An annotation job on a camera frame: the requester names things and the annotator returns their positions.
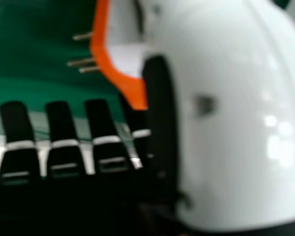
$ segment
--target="metal prong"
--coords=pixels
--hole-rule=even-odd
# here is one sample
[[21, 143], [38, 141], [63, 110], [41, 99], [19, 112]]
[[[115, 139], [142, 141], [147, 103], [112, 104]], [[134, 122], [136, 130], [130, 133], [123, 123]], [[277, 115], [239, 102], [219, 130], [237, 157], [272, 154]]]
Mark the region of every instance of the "metal prong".
[[89, 66], [89, 67], [82, 67], [79, 69], [80, 73], [88, 73], [88, 72], [94, 72], [94, 71], [99, 71], [98, 66]]
[[94, 58], [84, 58], [81, 60], [68, 61], [67, 66], [80, 66], [88, 63], [95, 62]]
[[76, 34], [72, 38], [75, 41], [79, 40], [85, 40], [85, 39], [90, 39], [93, 36], [93, 32], [88, 32], [88, 33], [82, 33], [82, 34]]

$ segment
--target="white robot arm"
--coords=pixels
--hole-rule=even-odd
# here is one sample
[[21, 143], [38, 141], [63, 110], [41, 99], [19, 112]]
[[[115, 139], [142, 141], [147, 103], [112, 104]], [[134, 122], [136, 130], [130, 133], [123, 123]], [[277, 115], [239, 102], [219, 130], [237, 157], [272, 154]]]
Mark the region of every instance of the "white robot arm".
[[155, 159], [190, 203], [177, 216], [202, 232], [295, 236], [294, 23], [266, 0], [144, 4]]

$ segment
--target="metal rod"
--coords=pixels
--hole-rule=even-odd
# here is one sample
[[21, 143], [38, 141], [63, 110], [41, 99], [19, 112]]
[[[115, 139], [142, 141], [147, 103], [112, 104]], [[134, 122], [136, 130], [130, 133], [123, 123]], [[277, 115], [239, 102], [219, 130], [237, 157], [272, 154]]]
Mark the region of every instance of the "metal rod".
[[68, 61], [67, 66], [80, 66], [92, 62], [95, 62], [94, 58], [84, 58], [80, 60]]
[[85, 39], [90, 39], [93, 36], [93, 32], [88, 32], [88, 33], [81, 33], [81, 34], [76, 34], [72, 38], [75, 41], [79, 40], [85, 40]]
[[89, 67], [82, 67], [79, 69], [80, 73], [89, 73], [89, 72], [94, 72], [94, 71], [99, 71], [98, 66], [89, 66]]

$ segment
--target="orange plastic frame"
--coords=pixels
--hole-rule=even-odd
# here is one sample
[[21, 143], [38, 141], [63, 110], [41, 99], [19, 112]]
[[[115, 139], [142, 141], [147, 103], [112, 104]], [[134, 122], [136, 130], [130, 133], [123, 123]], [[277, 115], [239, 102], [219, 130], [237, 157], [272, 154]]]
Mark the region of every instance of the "orange plastic frame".
[[146, 110], [146, 90], [143, 79], [121, 73], [106, 50], [107, 26], [111, 0], [97, 0], [90, 51], [102, 73], [123, 94], [134, 110]]

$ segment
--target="black robotic finger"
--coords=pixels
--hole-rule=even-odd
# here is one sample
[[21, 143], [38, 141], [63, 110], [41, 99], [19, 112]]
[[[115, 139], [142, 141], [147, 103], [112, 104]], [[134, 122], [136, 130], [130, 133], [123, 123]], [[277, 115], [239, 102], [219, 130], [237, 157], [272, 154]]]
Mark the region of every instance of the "black robotic finger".
[[96, 173], [111, 173], [134, 169], [130, 156], [119, 137], [105, 100], [85, 102], [93, 138], [93, 158]]
[[149, 167], [151, 166], [153, 155], [149, 148], [151, 131], [147, 122], [147, 112], [133, 110], [121, 94], [119, 95], [119, 100], [129, 125], [137, 154], [143, 167]]
[[46, 112], [51, 141], [47, 178], [85, 176], [83, 156], [68, 103], [48, 103]]
[[0, 106], [7, 151], [0, 165], [0, 186], [33, 184], [40, 181], [40, 169], [33, 128], [22, 102]]

